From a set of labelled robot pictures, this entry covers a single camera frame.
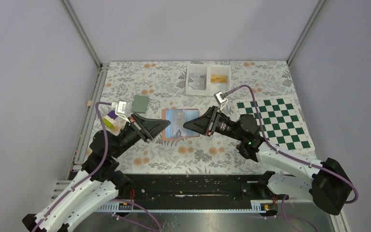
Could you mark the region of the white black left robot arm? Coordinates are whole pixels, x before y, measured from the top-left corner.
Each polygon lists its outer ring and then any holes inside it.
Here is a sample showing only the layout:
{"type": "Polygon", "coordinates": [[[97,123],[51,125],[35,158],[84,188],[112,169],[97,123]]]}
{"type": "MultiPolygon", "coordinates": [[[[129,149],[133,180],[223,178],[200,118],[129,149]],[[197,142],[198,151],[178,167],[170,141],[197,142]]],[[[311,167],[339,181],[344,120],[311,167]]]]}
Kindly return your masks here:
{"type": "Polygon", "coordinates": [[[117,135],[105,125],[90,144],[92,152],[69,185],[42,211],[27,214],[22,223],[29,232],[72,232],[96,209],[115,197],[130,194],[130,179],[117,170],[116,160],[138,141],[150,142],[170,122],[133,113],[117,135]]]}

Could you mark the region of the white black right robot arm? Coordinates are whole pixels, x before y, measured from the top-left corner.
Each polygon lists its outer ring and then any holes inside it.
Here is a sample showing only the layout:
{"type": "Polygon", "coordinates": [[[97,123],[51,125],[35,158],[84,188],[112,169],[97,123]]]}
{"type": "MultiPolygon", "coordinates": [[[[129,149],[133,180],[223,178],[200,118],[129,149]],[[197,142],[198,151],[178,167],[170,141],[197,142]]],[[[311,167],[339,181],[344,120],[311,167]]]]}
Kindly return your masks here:
{"type": "Polygon", "coordinates": [[[183,124],[185,129],[205,136],[214,133],[239,141],[236,146],[245,159],[267,164],[285,172],[266,171],[258,180],[258,193],[264,199],[274,195],[299,197],[312,201],[322,211],[338,215],[346,203],[358,199],[349,177],[334,159],[325,161],[301,158],[278,148],[260,135],[260,126],[253,115],[242,115],[232,121],[216,106],[183,124]]]}

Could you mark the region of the white VIP credit card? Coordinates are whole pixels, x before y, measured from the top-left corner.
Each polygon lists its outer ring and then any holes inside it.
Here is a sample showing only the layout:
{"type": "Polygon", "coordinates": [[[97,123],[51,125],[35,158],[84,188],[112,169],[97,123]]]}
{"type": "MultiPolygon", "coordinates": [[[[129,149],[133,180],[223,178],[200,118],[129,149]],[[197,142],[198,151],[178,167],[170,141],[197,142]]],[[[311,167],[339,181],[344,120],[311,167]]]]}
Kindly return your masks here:
{"type": "Polygon", "coordinates": [[[206,79],[189,79],[188,85],[194,90],[206,90],[206,79]]]}

